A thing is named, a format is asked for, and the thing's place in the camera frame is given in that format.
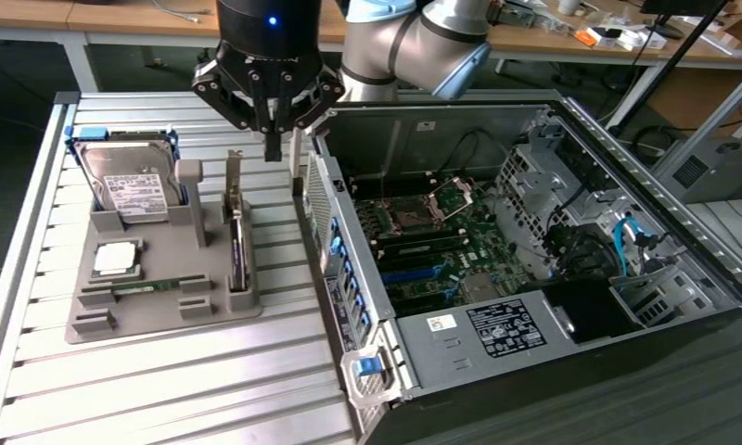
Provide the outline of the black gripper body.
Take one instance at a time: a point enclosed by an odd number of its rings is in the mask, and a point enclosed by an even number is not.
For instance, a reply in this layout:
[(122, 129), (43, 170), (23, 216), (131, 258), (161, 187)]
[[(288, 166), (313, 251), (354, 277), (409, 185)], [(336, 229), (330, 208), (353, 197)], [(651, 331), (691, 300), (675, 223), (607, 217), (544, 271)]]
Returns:
[(252, 128), (292, 130), (302, 105), (294, 98), (322, 69), (317, 48), (318, 1), (218, 1), (218, 65), (253, 100)]

